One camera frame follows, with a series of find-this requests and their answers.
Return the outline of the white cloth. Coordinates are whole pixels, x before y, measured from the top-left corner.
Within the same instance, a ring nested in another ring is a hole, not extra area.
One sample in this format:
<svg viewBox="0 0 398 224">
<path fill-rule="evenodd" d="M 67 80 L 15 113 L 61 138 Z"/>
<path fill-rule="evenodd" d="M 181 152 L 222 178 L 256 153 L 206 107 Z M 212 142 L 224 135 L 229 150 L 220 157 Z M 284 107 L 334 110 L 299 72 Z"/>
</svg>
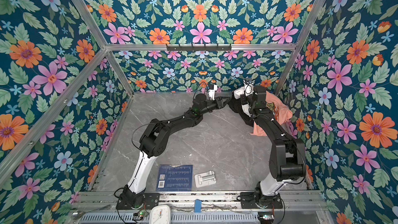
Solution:
<svg viewBox="0 0 398 224">
<path fill-rule="evenodd" d="M 234 91 L 234 97 L 238 100 L 243 113 L 250 116 L 249 113 L 249 97 L 252 95 L 253 86 L 243 86 Z"/>
</svg>

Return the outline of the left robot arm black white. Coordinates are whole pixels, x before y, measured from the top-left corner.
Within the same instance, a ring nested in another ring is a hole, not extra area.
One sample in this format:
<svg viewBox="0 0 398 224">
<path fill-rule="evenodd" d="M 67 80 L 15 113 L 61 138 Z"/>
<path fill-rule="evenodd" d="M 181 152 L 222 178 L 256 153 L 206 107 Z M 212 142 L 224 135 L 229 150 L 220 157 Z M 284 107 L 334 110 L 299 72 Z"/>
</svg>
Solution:
<svg viewBox="0 0 398 224">
<path fill-rule="evenodd" d="M 194 97 L 192 106 L 181 116 L 169 120 L 152 119 L 141 135 L 137 165 L 118 197 L 116 209 L 140 209 L 145 204 L 145 190 L 151 169 L 157 157 L 166 150 L 169 137 L 178 131 L 198 125 L 205 114 L 223 109 L 230 100 L 230 96 L 207 98 L 205 94 L 200 93 Z"/>
</svg>

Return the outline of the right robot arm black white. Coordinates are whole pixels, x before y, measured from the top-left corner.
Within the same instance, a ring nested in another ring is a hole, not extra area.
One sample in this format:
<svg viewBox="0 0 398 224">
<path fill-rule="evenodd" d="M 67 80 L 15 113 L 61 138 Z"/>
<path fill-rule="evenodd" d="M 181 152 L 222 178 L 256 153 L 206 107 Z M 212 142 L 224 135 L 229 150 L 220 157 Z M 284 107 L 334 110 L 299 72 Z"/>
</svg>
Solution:
<svg viewBox="0 0 398 224">
<path fill-rule="evenodd" d="M 272 143 L 269 174 L 257 183 L 254 192 L 242 192 L 237 200 L 242 208 L 268 208 L 281 200 L 279 191 L 286 184 L 297 184 L 306 177 L 305 145 L 294 138 L 277 121 L 274 111 L 267 106 L 267 91 L 261 86 L 246 85 L 236 89 L 234 98 L 243 113 L 257 124 Z"/>
</svg>

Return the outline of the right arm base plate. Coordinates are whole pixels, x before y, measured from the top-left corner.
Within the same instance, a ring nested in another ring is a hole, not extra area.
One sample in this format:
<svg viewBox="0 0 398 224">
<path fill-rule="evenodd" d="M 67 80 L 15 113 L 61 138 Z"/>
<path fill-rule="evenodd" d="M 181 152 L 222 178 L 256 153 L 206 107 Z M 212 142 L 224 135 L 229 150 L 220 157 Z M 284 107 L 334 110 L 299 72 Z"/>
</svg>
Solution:
<svg viewBox="0 0 398 224">
<path fill-rule="evenodd" d="M 237 197 L 242 209 L 282 209 L 284 205 L 280 194 L 264 196 L 257 192 L 242 192 Z"/>
</svg>

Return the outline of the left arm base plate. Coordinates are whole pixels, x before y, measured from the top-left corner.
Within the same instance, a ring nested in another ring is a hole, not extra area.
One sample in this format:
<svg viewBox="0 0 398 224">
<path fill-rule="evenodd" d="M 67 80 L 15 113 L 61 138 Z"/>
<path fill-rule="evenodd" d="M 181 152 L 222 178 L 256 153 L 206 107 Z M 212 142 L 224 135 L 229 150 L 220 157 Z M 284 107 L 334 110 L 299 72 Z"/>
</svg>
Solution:
<svg viewBox="0 0 398 224">
<path fill-rule="evenodd" d="M 126 196 L 121 194 L 116 205 L 117 210 L 140 210 L 152 209 L 159 205 L 160 194 L 158 193 L 144 193 L 133 196 Z"/>
</svg>

